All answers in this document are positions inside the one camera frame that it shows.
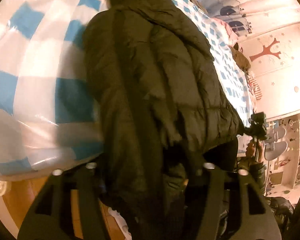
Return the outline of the person's right hand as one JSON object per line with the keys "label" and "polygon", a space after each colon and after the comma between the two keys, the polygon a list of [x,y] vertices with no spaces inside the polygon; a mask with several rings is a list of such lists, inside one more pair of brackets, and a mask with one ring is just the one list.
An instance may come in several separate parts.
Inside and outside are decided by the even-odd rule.
{"label": "person's right hand", "polygon": [[250,142],[247,144],[245,155],[249,158],[252,158],[256,152],[258,152],[258,159],[261,161],[264,153],[263,145],[259,140],[250,140]]}

